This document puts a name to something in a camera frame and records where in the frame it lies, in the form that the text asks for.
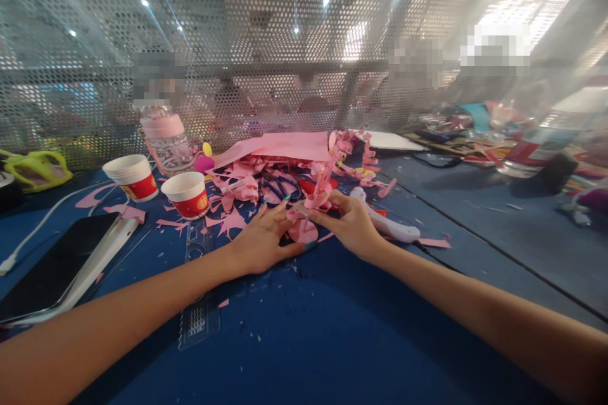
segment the paper cup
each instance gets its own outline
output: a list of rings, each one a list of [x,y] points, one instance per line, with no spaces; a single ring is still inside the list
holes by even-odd
[[[148,159],[143,155],[127,155],[101,167],[108,177],[136,203],[144,203],[158,194],[158,186]]]
[[[185,172],[167,180],[160,190],[187,220],[197,220],[209,210],[205,189],[205,176],[198,172]]]

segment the perforated metal sheet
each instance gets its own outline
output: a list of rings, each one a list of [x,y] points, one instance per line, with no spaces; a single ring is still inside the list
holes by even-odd
[[[183,57],[178,112],[217,151],[270,131],[401,130],[437,104],[496,97],[514,83],[461,77],[462,27],[536,24],[536,43],[569,1],[0,0],[0,148],[57,150],[73,169],[142,151],[130,106],[143,51]],[[394,84],[390,56],[408,40],[441,49],[436,83],[413,72],[418,83]],[[238,89],[218,95],[228,80]]]

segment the person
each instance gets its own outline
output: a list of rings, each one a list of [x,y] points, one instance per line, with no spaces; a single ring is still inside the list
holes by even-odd
[[[607,334],[400,249],[378,234],[361,201],[336,191],[330,200],[341,218],[313,211],[311,219],[360,259],[394,275],[563,400],[608,403]],[[301,254],[303,244],[279,247],[293,225],[286,204],[261,206],[220,249],[0,344],[0,403],[67,403],[205,292]]]

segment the glue gun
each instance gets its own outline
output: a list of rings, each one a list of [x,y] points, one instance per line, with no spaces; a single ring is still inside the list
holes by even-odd
[[[406,227],[400,225],[399,223],[395,223],[393,220],[389,220],[388,218],[383,217],[379,213],[374,212],[371,207],[365,204],[365,198],[367,197],[367,195],[365,195],[365,191],[363,190],[363,188],[355,187],[350,192],[350,197],[360,199],[364,202],[365,210],[367,211],[369,218],[372,219],[374,227],[378,231],[384,234],[388,234],[389,236],[394,237],[396,240],[405,242],[406,244],[411,244],[420,239],[420,231],[418,230],[418,228]]]

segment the table surface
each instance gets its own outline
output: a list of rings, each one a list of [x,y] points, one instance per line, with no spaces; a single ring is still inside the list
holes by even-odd
[[[404,188],[608,321],[607,214],[594,211],[590,227],[575,225],[558,209],[571,197],[549,194],[540,177],[513,179],[468,164],[437,169],[386,153],[381,163],[387,177],[396,177]]]
[[[381,160],[385,170],[386,160]],[[100,173],[87,174],[30,196],[24,207],[3,215],[3,256],[55,201],[99,180]],[[348,189],[355,183],[344,181],[341,185]],[[16,268],[0,279],[0,296],[61,232],[86,216],[88,209],[74,207],[80,197],[62,204],[26,246]],[[119,204],[123,198],[116,191],[103,206]],[[186,236],[179,237],[170,227],[165,227],[163,234],[155,228],[159,218],[178,218],[175,211],[163,209],[163,202],[158,196],[138,204],[148,213],[145,225],[117,254],[107,268],[112,272],[91,290],[90,299],[184,262]],[[449,233],[453,248],[433,251],[464,273],[607,330],[602,320],[407,191],[394,190],[378,205],[391,211],[390,218],[404,224],[415,225],[416,218],[422,221],[424,237],[440,239],[442,233]],[[241,213],[250,209],[246,204]],[[218,231],[219,226],[214,227],[215,235]],[[227,239],[223,235],[215,242],[218,247]],[[226,283],[212,295],[217,302],[230,298],[230,304],[219,310],[219,333],[179,351],[176,316],[112,366],[75,402],[183,404],[255,401],[257,397],[268,403],[284,402],[287,397],[293,403],[553,400],[476,336],[399,281],[357,259],[335,237],[266,274]]]

